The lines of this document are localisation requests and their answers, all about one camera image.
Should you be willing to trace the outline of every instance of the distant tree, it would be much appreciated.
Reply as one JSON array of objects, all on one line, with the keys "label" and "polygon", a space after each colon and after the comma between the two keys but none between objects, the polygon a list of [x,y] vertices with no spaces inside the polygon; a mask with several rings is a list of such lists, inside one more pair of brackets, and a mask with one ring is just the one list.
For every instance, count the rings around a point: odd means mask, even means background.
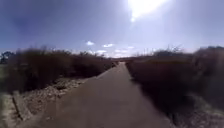
[{"label": "distant tree", "polygon": [[6,51],[6,52],[3,52],[0,56],[0,64],[6,64],[7,63],[7,60],[13,56],[14,53],[13,52],[10,52],[10,51]]}]

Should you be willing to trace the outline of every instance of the sky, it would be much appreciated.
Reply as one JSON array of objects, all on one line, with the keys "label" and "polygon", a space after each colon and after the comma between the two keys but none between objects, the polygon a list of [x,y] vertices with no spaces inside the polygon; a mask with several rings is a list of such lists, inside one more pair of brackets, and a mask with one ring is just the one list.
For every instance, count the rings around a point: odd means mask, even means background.
[{"label": "sky", "polygon": [[135,1],[143,4],[0,0],[0,52],[45,45],[119,57],[168,47],[193,51],[224,44],[222,0],[162,0],[147,13],[140,11],[158,0]]}]

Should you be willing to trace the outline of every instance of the sun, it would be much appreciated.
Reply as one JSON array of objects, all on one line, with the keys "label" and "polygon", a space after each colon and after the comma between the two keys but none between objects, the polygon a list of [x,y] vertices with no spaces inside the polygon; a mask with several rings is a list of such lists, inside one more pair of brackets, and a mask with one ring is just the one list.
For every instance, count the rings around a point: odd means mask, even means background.
[{"label": "sun", "polygon": [[132,10],[131,21],[135,22],[137,18],[155,11],[167,0],[128,0],[128,4]]}]

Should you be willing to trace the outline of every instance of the cloud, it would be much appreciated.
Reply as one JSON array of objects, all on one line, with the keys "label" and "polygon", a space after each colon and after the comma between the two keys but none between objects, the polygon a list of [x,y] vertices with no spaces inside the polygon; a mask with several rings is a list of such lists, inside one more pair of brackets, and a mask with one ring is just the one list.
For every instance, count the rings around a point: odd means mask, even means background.
[{"label": "cloud", "polygon": [[94,51],[91,51],[91,50],[89,50],[89,51],[87,51],[88,53],[90,53],[90,54],[95,54],[96,52],[94,52]]},{"label": "cloud", "polygon": [[108,48],[108,47],[112,47],[112,46],[114,46],[114,44],[104,44],[103,45],[104,48]]},{"label": "cloud", "polygon": [[128,47],[128,49],[133,49],[133,48],[134,48],[133,46],[129,46],[129,47]]},{"label": "cloud", "polygon": [[103,54],[103,53],[105,53],[105,52],[107,52],[107,51],[105,51],[105,50],[97,50],[97,51],[96,51],[96,53],[99,53],[99,54]]},{"label": "cloud", "polygon": [[88,45],[88,46],[92,46],[92,45],[94,45],[94,43],[91,42],[91,41],[88,41],[88,42],[86,43],[86,45]]},{"label": "cloud", "polygon": [[118,50],[118,49],[116,49],[115,52],[116,53],[127,53],[128,51],[127,50]]}]

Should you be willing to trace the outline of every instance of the vegetation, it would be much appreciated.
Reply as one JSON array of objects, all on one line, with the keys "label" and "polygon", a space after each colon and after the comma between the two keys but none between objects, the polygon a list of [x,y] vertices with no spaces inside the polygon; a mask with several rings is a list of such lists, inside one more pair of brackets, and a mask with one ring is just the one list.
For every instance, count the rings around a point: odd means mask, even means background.
[{"label": "vegetation", "polygon": [[220,50],[223,48],[208,47],[191,54],[160,50],[126,59],[126,65],[143,93],[159,110],[172,117],[178,108],[189,103],[189,93],[203,92]]},{"label": "vegetation", "polygon": [[41,89],[59,77],[91,77],[114,66],[103,56],[47,48],[17,51],[7,59],[8,91]]}]

